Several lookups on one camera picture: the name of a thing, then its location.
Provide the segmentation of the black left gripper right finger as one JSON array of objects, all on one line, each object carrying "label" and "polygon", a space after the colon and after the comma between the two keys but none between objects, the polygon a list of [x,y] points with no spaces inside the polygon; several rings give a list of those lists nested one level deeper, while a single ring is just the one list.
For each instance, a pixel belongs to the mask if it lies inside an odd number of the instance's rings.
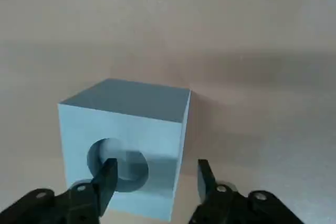
[{"label": "black left gripper right finger", "polygon": [[189,223],[303,223],[278,197],[265,190],[243,196],[216,180],[209,161],[197,161],[200,204]]}]

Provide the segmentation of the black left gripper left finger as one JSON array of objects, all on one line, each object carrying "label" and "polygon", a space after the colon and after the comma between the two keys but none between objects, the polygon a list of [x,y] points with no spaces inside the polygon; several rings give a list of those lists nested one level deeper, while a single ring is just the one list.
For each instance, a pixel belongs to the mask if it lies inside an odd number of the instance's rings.
[{"label": "black left gripper left finger", "polygon": [[56,195],[37,188],[1,211],[1,223],[100,223],[116,190],[118,162],[107,159],[94,178]]}]

